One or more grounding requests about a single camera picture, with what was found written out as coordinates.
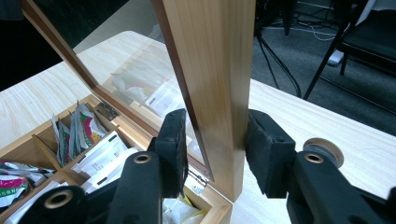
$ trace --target black chair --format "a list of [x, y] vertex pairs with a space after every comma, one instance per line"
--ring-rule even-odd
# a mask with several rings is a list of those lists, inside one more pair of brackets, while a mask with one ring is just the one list
[[351, 8], [353, 9], [351, 10], [350, 15], [340, 26], [340, 30], [331, 43], [329, 50], [327, 51], [303, 98], [305, 100], [308, 99], [318, 79], [321, 78], [396, 115], [395, 111], [392, 111], [383, 105], [371, 101], [356, 92], [321, 76], [327, 61], [335, 49], [344, 52], [344, 59], [342, 61], [340, 72], [341, 75], [345, 73], [347, 59], [349, 56], [386, 73], [396, 75], [396, 10], [372, 10], [366, 20], [356, 25], [366, 3], [367, 0], [364, 0], [359, 1], [359, 3], [354, 7], [351, 5]]

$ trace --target table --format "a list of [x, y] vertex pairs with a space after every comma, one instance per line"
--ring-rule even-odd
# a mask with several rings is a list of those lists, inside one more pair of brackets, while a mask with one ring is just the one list
[[[80, 57], [98, 59], [105, 55], [108, 63], [119, 63], [129, 58], [128, 48], [138, 46], [136, 38], [145, 38], [124, 32], [87, 49]], [[101, 82], [106, 71], [117, 65], [101, 64]], [[0, 92], [0, 148], [32, 131], [91, 94], [77, 75], [65, 64], [59, 63], [36, 76]], [[270, 115], [295, 141], [296, 150], [313, 137], [321, 137], [339, 146], [345, 157], [340, 168], [352, 185], [386, 198], [396, 184], [396, 137], [342, 117], [329, 110], [312, 105], [285, 92], [278, 91], [251, 79], [249, 107]], [[245, 163], [243, 192], [233, 204], [232, 223], [288, 223], [286, 200], [268, 200], [261, 195], [256, 179]]]

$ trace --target paper packet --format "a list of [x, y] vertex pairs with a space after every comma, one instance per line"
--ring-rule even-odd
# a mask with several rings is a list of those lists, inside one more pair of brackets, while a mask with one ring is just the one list
[[25, 177], [33, 186], [38, 186], [53, 175], [53, 170], [30, 164], [0, 159], [0, 175]]
[[104, 169], [99, 171], [96, 175], [89, 178], [81, 187], [86, 193], [92, 193], [95, 190], [105, 186], [112, 181], [119, 179], [122, 174], [122, 169], [125, 164], [126, 159], [132, 154], [136, 153], [136, 148], [128, 148], [114, 161], [108, 164]]
[[58, 142], [58, 152], [56, 154], [56, 158], [58, 159], [59, 164], [61, 166], [66, 166], [67, 163], [71, 161], [69, 157], [69, 139], [70, 139], [70, 130], [64, 125], [64, 123], [59, 120], [59, 142]]
[[0, 175], [0, 207], [10, 206], [31, 190], [25, 177]]
[[91, 177], [126, 150], [128, 150], [127, 146], [122, 142], [117, 132], [113, 131], [87, 152], [84, 158], [72, 167], [72, 170]]
[[99, 142], [106, 134], [107, 130], [86, 105], [78, 105], [76, 112], [78, 116], [78, 134], [81, 147], [88, 148]]

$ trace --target seed packet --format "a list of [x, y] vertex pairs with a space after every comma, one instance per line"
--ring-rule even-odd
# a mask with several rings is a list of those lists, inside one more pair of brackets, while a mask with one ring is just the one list
[[66, 166], [67, 163], [71, 161], [69, 157], [69, 140], [70, 140], [70, 131], [64, 125], [64, 123], [59, 120], [59, 142], [58, 142], [58, 152], [56, 158], [58, 159], [59, 164], [61, 166]]
[[107, 130], [84, 104], [78, 105], [77, 112], [79, 140], [81, 147], [86, 149], [99, 142]]
[[181, 195], [175, 199], [163, 200], [163, 223], [200, 223], [205, 217], [205, 211], [193, 207]]
[[0, 175], [23, 176], [30, 184], [38, 186], [53, 175], [53, 170], [15, 161], [0, 160]]
[[0, 175], [0, 207], [10, 206], [30, 189], [31, 187], [24, 177]]
[[113, 131], [87, 152], [72, 169], [81, 175], [91, 177], [126, 150], [128, 150], [127, 146], [122, 142], [117, 132]]
[[70, 139], [69, 139], [69, 148], [68, 148], [68, 155], [70, 160], [73, 160], [78, 156], [81, 151], [81, 145], [79, 141], [79, 125], [78, 125], [78, 112], [74, 114], [70, 114], [71, 124], [70, 124]]
[[112, 181], [121, 177], [122, 169], [126, 159], [132, 154], [136, 153], [137, 150], [132, 147], [124, 151], [119, 157], [108, 164], [104, 169], [100, 170], [97, 174], [89, 178], [81, 187], [86, 193], [92, 193], [93, 191], [111, 183]]

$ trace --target brass hinge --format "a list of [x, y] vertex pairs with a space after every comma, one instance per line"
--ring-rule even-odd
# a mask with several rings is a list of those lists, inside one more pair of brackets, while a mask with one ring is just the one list
[[197, 170], [189, 166], [189, 175], [185, 186], [189, 188], [196, 195], [199, 195], [207, 185], [208, 180], [203, 177]]
[[116, 112], [116, 110], [111, 107], [111, 105], [108, 105], [105, 102], [101, 102], [96, 109], [96, 111], [101, 114], [103, 117], [105, 117], [108, 121], [113, 120], [116, 118], [119, 114]]

